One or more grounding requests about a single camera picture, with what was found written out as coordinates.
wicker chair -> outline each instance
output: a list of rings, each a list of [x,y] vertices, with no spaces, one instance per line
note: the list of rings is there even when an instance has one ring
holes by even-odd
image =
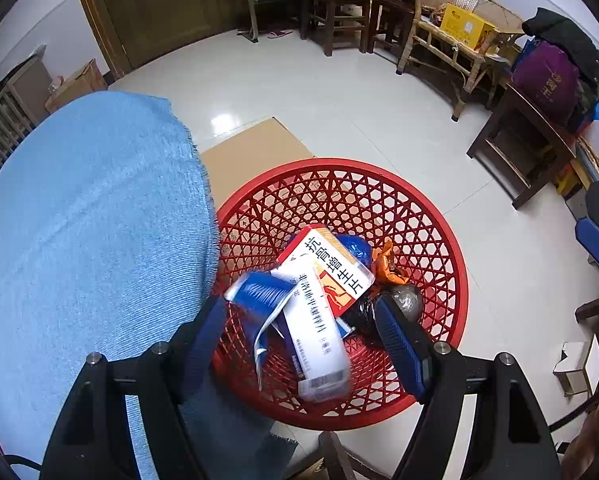
[[[493,30],[488,34],[479,50],[472,50],[422,17],[422,7],[432,7],[433,9],[437,9],[442,4],[453,3],[455,3],[455,0],[415,0],[415,18],[413,19],[413,26],[411,27],[402,57],[397,64],[397,73],[403,73],[404,68],[411,61],[446,72],[444,69],[440,69],[437,66],[413,57],[411,54],[415,44],[422,45],[424,48],[428,49],[428,51],[435,54],[435,56],[439,57],[439,59],[452,66],[452,68],[457,70],[464,79],[464,86],[461,92],[455,91],[457,93],[457,104],[455,104],[455,107],[453,108],[452,119],[457,121],[464,109],[468,95],[488,72],[491,73],[492,79],[491,92],[487,104],[487,107],[490,107],[493,96],[495,95],[495,89],[499,82],[499,74],[502,72],[498,65],[500,63],[510,64],[510,62],[503,57],[487,56],[486,51],[494,44],[499,45],[500,48],[512,48],[515,40],[524,35],[524,31],[521,30],[523,19],[517,14],[501,6],[494,0],[479,0],[473,12],[484,18],[484,20],[492,23],[497,30]],[[452,57],[434,46],[432,44],[433,38],[451,45],[453,48]],[[469,60],[470,69],[458,63],[458,54],[462,54]]]

metal screw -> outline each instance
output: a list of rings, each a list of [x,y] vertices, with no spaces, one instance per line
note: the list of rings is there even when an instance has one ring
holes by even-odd
[[[166,341],[160,341],[151,346],[150,350],[155,355],[165,354],[168,351],[168,343]]]
[[[508,352],[502,352],[500,354],[500,361],[504,363],[506,366],[515,364],[515,357],[510,355]]]
[[[442,354],[442,355],[446,355],[448,353],[451,352],[451,345],[449,345],[448,343],[446,343],[445,341],[437,341],[434,345],[433,348],[435,348],[435,351],[438,354]]]
[[[102,360],[102,354],[100,354],[99,352],[90,352],[86,356],[86,362],[90,366],[95,366],[101,360]]]

door frame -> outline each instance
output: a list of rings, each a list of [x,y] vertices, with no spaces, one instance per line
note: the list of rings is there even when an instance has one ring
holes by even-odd
[[[132,72],[132,65],[108,13],[106,1],[81,0],[81,2],[92,33],[113,77],[117,80]]]

orange plastic bag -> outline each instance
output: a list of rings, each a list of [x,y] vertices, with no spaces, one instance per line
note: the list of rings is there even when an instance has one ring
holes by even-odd
[[[395,265],[393,253],[393,240],[387,237],[384,247],[373,249],[373,268],[375,270],[375,283],[380,285],[406,285],[408,276]]]

black cable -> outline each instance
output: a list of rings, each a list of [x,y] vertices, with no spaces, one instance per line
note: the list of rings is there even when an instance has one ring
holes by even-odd
[[[4,455],[4,460],[6,460],[8,465],[20,464],[20,465],[28,466],[31,469],[36,469],[37,471],[41,471],[41,465],[39,465],[37,462],[33,462],[32,460],[28,460],[27,458],[24,458],[23,456]]]
[[[595,394],[590,399],[585,400],[582,404],[580,404],[579,406],[577,406],[577,408],[575,408],[572,412],[568,413],[568,415],[564,415],[559,420],[556,420],[555,422],[553,422],[553,424],[551,424],[548,427],[548,430],[551,433],[553,433],[554,431],[557,431],[559,428],[565,426],[569,422],[575,420],[578,416],[582,415],[582,413],[585,412],[585,410],[589,406],[591,406],[592,404],[594,404],[598,400],[599,400],[599,390],[597,390],[595,392]]]

